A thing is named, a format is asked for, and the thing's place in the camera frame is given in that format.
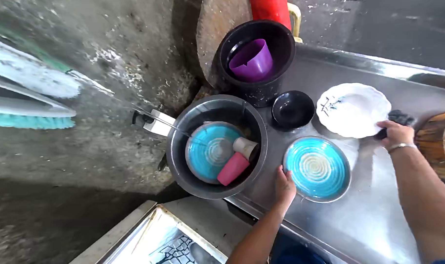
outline running water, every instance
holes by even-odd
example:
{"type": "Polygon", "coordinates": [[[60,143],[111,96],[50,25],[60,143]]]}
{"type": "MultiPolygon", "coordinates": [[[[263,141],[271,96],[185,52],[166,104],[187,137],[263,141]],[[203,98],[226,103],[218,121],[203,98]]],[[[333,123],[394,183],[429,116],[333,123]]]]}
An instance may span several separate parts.
{"type": "Polygon", "coordinates": [[[142,107],[140,107],[138,105],[135,105],[135,104],[133,104],[133,103],[131,103],[129,101],[117,98],[115,96],[115,92],[114,91],[105,88],[104,86],[102,86],[98,82],[90,79],[86,75],[84,75],[84,74],[82,74],[82,73],[80,73],[80,72],[78,72],[76,70],[70,70],[70,71],[66,72],[66,74],[72,76],[73,78],[75,78],[75,79],[77,79],[79,81],[82,81],[82,82],[85,82],[85,83],[89,84],[91,87],[94,87],[97,91],[106,94],[110,98],[113,98],[114,100],[120,101],[121,103],[124,103],[124,104],[128,105],[129,108],[136,110],[141,115],[146,115],[148,117],[151,117],[151,118],[153,118],[153,119],[155,119],[155,120],[157,120],[159,122],[162,122],[162,123],[172,127],[173,129],[177,130],[178,132],[182,133],[183,135],[185,135],[185,136],[187,136],[189,138],[192,138],[192,136],[189,133],[186,133],[185,131],[183,131],[183,130],[177,128],[176,126],[174,126],[173,124],[170,124],[170,123],[162,120],[161,118],[156,117],[155,115],[153,115],[149,111],[143,109],[142,107]]]}

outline person's hand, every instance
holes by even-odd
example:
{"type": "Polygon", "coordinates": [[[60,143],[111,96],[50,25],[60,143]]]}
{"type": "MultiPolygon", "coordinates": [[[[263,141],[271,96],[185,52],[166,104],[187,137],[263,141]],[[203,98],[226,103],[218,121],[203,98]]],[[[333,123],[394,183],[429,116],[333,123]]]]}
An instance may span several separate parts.
{"type": "Polygon", "coordinates": [[[382,145],[386,149],[400,143],[413,144],[413,137],[415,135],[413,128],[390,120],[378,122],[377,125],[378,127],[387,129],[387,138],[382,140],[382,145]]]}
{"type": "Polygon", "coordinates": [[[280,165],[276,173],[276,204],[287,211],[296,196],[296,185],[292,181],[292,171],[284,174],[283,166],[280,165]]]}

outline black bowl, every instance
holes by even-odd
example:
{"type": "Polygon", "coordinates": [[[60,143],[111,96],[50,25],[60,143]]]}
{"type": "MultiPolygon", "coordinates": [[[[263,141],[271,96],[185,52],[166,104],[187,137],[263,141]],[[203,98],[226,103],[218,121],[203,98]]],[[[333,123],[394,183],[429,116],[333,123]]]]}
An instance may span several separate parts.
{"type": "Polygon", "coordinates": [[[271,115],[278,126],[295,129],[307,125],[315,113],[312,99],[300,91],[282,93],[274,101],[271,115]]]}

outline purple plastic cup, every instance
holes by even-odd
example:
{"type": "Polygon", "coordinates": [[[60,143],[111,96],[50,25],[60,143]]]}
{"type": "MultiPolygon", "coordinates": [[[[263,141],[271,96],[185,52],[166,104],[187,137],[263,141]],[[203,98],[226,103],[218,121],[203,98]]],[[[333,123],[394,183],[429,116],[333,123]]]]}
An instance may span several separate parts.
{"type": "Polygon", "coordinates": [[[249,42],[229,62],[229,69],[237,78],[249,83],[264,80],[272,67],[273,58],[264,39],[249,42]]]}

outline bracelet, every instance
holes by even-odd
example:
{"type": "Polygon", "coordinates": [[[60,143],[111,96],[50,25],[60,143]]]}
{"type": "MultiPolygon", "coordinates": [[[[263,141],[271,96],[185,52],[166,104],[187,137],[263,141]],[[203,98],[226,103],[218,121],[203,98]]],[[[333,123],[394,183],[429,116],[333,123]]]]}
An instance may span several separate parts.
{"type": "Polygon", "coordinates": [[[392,145],[387,152],[392,153],[394,150],[396,150],[397,148],[401,148],[401,147],[412,147],[412,148],[416,148],[418,149],[418,147],[415,144],[408,144],[408,143],[399,143],[399,144],[395,144],[392,145]]]}

